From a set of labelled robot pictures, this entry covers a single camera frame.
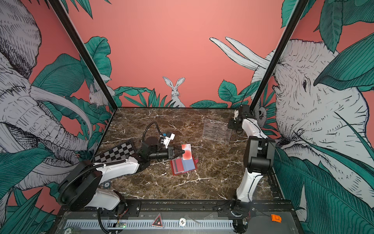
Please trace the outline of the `clear acrylic compartment organizer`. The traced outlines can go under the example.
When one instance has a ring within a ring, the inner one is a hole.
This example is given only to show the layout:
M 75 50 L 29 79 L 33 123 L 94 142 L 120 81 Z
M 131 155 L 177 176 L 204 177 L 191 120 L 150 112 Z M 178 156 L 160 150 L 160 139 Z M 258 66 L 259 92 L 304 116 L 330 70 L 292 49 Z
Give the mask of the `clear acrylic compartment organizer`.
M 228 123 L 221 121 L 207 120 L 204 122 L 202 138 L 230 143 L 232 130 L 228 128 Z

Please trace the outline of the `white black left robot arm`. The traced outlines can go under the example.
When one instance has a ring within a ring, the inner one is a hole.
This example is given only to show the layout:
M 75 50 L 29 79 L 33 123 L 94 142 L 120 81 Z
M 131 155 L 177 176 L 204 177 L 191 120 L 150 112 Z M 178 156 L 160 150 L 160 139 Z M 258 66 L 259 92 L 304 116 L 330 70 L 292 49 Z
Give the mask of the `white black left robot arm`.
M 171 138 L 149 137 L 142 147 L 123 160 L 92 163 L 89 160 L 78 164 L 58 186 L 57 202 L 67 205 L 71 211 L 90 207 L 108 210 L 115 215 L 127 213 L 129 206 L 118 191 L 105 190 L 104 183 L 110 180 L 144 171 L 152 160 L 173 160 L 181 157 L 185 150 L 169 146 Z

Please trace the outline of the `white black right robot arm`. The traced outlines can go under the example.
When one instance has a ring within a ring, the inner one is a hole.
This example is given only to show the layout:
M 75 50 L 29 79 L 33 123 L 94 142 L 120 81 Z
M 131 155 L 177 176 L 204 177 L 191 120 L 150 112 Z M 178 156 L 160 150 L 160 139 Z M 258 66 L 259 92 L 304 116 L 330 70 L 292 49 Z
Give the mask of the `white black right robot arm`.
M 245 132 L 248 137 L 243 156 L 245 172 L 236 190 L 236 197 L 242 202 L 251 202 L 259 181 L 273 167 L 275 141 L 261 130 L 257 120 L 250 113 L 249 105 L 240 105 L 234 111 L 234 117 L 229 120 L 228 128 Z

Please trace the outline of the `white red credit card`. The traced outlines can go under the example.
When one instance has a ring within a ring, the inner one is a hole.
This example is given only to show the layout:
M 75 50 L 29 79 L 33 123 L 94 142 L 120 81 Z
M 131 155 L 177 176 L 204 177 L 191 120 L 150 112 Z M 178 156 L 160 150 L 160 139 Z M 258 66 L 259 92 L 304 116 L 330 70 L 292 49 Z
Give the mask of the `white red credit card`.
M 192 152 L 191 152 L 191 145 L 190 144 L 183 144 L 182 150 L 184 151 L 182 157 L 183 160 L 191 160 L 192 159 Z

